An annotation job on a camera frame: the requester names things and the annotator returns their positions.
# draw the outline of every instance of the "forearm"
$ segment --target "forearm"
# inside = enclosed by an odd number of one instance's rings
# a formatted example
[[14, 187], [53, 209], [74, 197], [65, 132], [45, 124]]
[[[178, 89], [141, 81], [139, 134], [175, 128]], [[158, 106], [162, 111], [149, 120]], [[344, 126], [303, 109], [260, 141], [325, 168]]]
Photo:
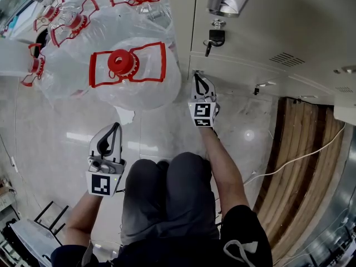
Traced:
[[236, 205], [248, 206], [243, 180], [235, 162], [212, 129], [202, 127], [200, 133], [219, 192], [222, 216]]
[[102, 197], [88, 192], [82, 196], [66, 224], [66, 244], [84, 245], [89, 242], [101, 201]]

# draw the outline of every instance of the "tile floor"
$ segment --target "tile floor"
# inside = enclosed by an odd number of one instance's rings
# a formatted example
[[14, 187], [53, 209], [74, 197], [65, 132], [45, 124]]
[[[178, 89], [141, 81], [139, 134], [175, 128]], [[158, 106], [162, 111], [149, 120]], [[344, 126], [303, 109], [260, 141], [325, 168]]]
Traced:
[[[276, 98], [224, 86], [216, 91], [221, 112], [215, 129], [244, 181], [253, 171], [264, 173], [272, 144], [269, 131], [274, 133]], [[172, 159], [184, 151], [205, 156], [200, 135], [190, 118], [189, 96], [190, 85], [184, 84], [174, 103], [150, 112], [136, 112], [133, 122], [123, 126], [122, 157], [127, 166], [119, 189], [125, 187], [130, 166], [139, 158]], [[18, 87], [17, 78], [0, 77], [0, 134], [9, 154], [16, 156], [20, 174], [10, 166], [2, 146], [0, 173], [10, 178], [17, 191], [17, 209], [22, 217], [34, 219], [51, 200], [56, 209], [48, 212], [45, 221], [53, 220], [66, 205], [70, 209], [75, 206], [86, 191], [90, 139], [115, 121], [120, 121], [115, 108], [98, 100], [93, 92], [80, 100], [57, 101], [52, 107], [35, 87]], [[259, 178], [246, 187], [251, 206], [261, 181]], [[93, 231], [94, 241], [106, 241], [104, 246], [110, 246], [110, 241], [120, 243], [122, 200], [120, 193], [103, 201]]]

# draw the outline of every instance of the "gray shorts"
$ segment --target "gray shorts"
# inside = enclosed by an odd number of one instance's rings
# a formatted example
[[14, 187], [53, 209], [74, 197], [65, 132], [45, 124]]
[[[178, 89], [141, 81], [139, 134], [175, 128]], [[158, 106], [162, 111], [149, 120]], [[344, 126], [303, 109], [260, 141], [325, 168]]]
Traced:
[[218, 239], [215, 199], [207, 160], [179, 154], [167, 171], [153, 161], [134, 163], [126, 179], [121, 241], [199, 236]]

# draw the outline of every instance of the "wooden panel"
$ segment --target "wooden panel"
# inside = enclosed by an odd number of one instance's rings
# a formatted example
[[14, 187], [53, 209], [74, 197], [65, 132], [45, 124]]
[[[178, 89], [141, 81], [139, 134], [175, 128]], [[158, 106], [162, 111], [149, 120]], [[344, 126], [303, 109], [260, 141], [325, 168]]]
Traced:
[[[281, 98], [278, 101], [276, 127], [275, 127], [275, 131], [274, 131], [274, 139], [273, 139], [273, 143], [272, 143], [271, 154], [269, 156], [269, 160], [268, 160], [268, 164], [267, 164], [266, 174], [272, 173], [273, 171], [275, 171], [275, 168], [276, 168], [277, 158], [279, 155], [280, 146], [281, 146], [281, 142], [282, 142], [285, 110], [286, 110], [286, 98]], [[264, 177], [263, 178], [262, 186], [261, 186], [260, 192], [258, 194], [256, 203], [254, 206], [254, 212], [256, 214], [259, 213], [259, 211], [263, 205], [263, 202], [266, 198], [271, 181], [272, 181], [272, 177]]]
[[[330, 109], [327, 109], [323, 145], [326, 145], [337, 134], [342, 126], [343, 123], [335, 120], [333, 112]], [[341, 143], [342, 133], [331, 145], [319, 153], [315, 173], [299, 210], [284, 235], [272, 249], [274, 261], [282, 258], [288, 252], [313, 218], [334, 173]]]
[[[289, 146], [287, 161], [293, 160], [297, 157], [297, 152], [298, 152], [298, 147], [299, 147], [299, 142], [300, 142], [300, 137], [301, 137], [301, 131], [302, 131], [304, 103], [296, 103], [295, 107], [296, 107], [296, 113], [295, 113], [295, 117], [294, 117], [294, 123], [292, 126], [293, 134], [292, 134], [291, 143]], [[295, 165], [295, 162], [292, 162], [292, 163], [286, 165], [283, 168], [283, 171], [281, 170], [278, 172], [278, 174], [275, 174], [273, 176], [275, 178], [279, 178], [279, 185], [276, 190], [273, 201], [270, 205], [270, 208], [268, 209], [268, 212], [264, 219], [265, 231], [267, 233], [267, 237], [269, 236], [269, 231], [273, 227], [270, 225], [271, 221], [273, 221], [273, 219], [276, 219], [277, 215], [279, 216], [279, 214], [276, 214], [276, 211], [281, 204], [282, 198], [284, 197], [285, 189], [289, 183], [289, 179], [291, 177], [291, 173], [292, 173], [294, 165]]]
[[[293, 135], [293, 124], [296, 112], [296, 104], [293, 104], [292, 99], [287, 99], [286, 101], [286, 113], [285, 113], [285, 120], [284, 120], [284, 127], [282, 133], [282, 141], [280, 147], [280, 153], [278, 155], [278, 160], [276, 163], [276, 167], [280, 167], [284, 163], [287, 162], [288, 159], [288, 152], [291, 143], [291, 138]], [[275, 174], [272, 178], [270, 187], [268, 189], [266, 198], [262, 204], [262, 207], [258, 213], [258, 218], [261, 222], [263, 228], [266, 228], [266, 215], [268, 210], [271, 207], [271, 203], [273, 198], [277, 192], [278, 185], [281, 179], [281, 175], [283, 174], [284, 169], [282, 169], [279, 173]]]
[[[304, 116], [302, 124], [302, 132], [298, 146], [297, 157], [310, 153], [313, 149], [315, 129], [317, 127], [318, 107], [305, 103]], [[310, 157], [305, 157], [294, 162], [293, 170], [291, 172], [290, 180], [285, 189], [283, 199], [266, 231], [270, 240], [271, 247], [278, 241], [279, 237], [284, 233], [285, 229], [289, 226], [291, 220], [286, 221], [291, 215], [294, 201], [301, 188], [303, 178], [305, 177], [306, 168]]]

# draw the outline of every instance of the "metal chair leg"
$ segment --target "metal chair leg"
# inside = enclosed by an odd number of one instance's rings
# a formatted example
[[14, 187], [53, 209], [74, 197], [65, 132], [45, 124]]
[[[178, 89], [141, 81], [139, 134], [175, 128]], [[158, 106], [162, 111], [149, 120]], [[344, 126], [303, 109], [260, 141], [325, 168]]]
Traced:
[[37, 221], [40, 219], [40, 217], [48, 210], [48, 208], [53, 204], [53, 201], [51, 201], [44, 209], [43, 211], [40, 212], [40, 214], [34, 219], [34, 222], [37, 223]]
[[60, 220], [61, 216], [66, 212], [66, 210], [69, 208], [69, 206], [66, 206], [61, 213], [56, 217], [55, 221], [49, 226], [49, 230], [52, 231], [53, 227], [55, 224]]
[[62, 225], [60, 226], [60, 228], [57, 229], [57, 230], [53, 233], [53, 235], [56, 236], [56, 234], [59, 233], [59, 232], [61, 231], [61, 229], [63, 229], [63, 227], [64, 227], [65, 225], [66, 225], [66, 224], [62, 224]]

